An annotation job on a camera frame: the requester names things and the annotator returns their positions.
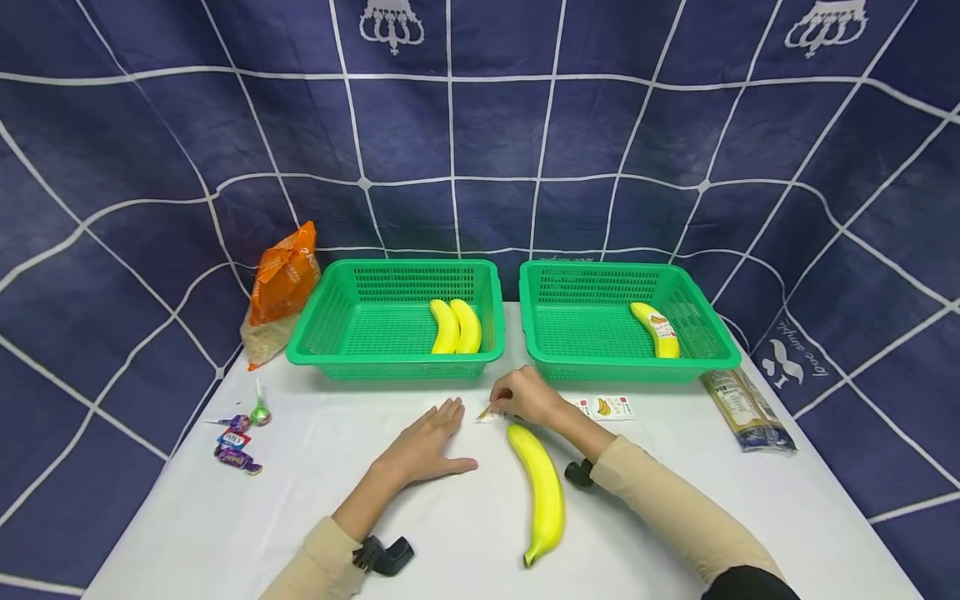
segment green plastic basket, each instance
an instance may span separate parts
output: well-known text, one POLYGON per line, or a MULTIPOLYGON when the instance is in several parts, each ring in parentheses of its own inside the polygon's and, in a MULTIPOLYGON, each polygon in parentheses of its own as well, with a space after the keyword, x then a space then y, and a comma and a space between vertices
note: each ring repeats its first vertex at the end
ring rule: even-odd
POLYGON ((520 267, 527 351, 548 379, 684 383, 734 369, 740 352, 703 292, 680 267, 531 261, 520 267), (680 358, 657 358, 630 302, 674 326, 680 358))
POLYGON ((504 328, 500 279, 489 260, 338 260, 303 308, 287 358, 331 379, 478 377, 503 354, 504 328), (459 298, 476 311, 478 353, 430 353, 434 298, 459 298))

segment yellow banana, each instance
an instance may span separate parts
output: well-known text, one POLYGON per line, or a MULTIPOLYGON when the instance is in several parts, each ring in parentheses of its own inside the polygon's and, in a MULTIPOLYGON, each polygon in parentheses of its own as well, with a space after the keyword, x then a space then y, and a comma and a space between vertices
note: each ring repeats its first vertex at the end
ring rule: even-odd
POLYGON ((654 354, 657 358, 680 358, 680 342, 677 332, 666 317, 657 312, 650 304, 631 302, 630 312, 654 339, 654 354))
POLYGON ((511 423, 507 427, 507 440, 527 471, 533 493, 530 547, 523 554, 523 566, 530 568, 537 559, 556 548, 564 535, 564 490, 550 455, 529 429, 511 423))
POLYGON ((443 300, 431 300, 430 312, 437 322, 437 339, 433 342, 431 354, 453 354, 460 342, 460 326, 450 306, 443 300))
POLYGON ((460 324, 460 342, 457 344, 457 354, 476 354, 480 349, 480 320, 470 305, 463 300, 451 300, 450 309, 460 324))

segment orange snack bag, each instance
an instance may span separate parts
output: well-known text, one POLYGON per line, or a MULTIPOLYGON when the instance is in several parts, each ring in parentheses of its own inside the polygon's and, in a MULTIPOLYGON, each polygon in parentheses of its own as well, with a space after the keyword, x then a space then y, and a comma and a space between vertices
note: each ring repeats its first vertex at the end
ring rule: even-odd
POLYGON ((251 371, 290 341, 297 318, 320 280, 316 247, 317 230, 307 221, 260 257, 250 309, 240 326, 251 371))

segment left hand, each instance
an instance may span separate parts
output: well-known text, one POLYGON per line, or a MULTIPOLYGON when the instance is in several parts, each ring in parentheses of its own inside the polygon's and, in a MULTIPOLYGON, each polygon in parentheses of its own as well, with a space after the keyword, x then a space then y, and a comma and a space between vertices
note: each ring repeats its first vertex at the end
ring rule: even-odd
POLYGON ((402 486, 475 470, 477 462, 472 458, 444 456, 444 446, 463 419, 463 401, 448 398, 443 406, 431 407, 404 429, 375 463, 399 477, 402 486))

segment candy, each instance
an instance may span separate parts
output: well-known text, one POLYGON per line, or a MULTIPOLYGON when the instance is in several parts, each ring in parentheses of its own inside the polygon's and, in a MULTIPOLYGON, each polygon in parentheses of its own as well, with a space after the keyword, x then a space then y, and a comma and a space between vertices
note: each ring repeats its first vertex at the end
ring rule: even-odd
POLYGON ((253 407, 253 410, 250 413, 250 420, 253 421, 253 424, 257 427, 262 427, 270 422, 270 419, 273 418, 273 415, 270 414, 270 409, 267 408, 267 399, 263 394, 263 388, 260 386, 260 380, 256 380, 256 406, 253 407))
POLYGON ((213 456, 224 465, 239 468, 248 475, 259 475, 263 470, 263 466, 255 463, 250 454, 224 445, 218 445, 213 451, 213 456))
POLYGON ((242 450, 243 447, 249 443, 250 436, 245 436, 242 433, 237 433, 229 429, 222 433, 219 438, 217 438, 217 444, 225 445, 233 448, 234 450, 242 450))
POLYGON ((246 415, 237 415, 233 419, 218 419, 218 420, 204 420, 204 423, 213 423, 215 425, 226 425, 230 428, 230 431, 235 431, 236 433, 244 433, 250 429, 250 417, 246 415))

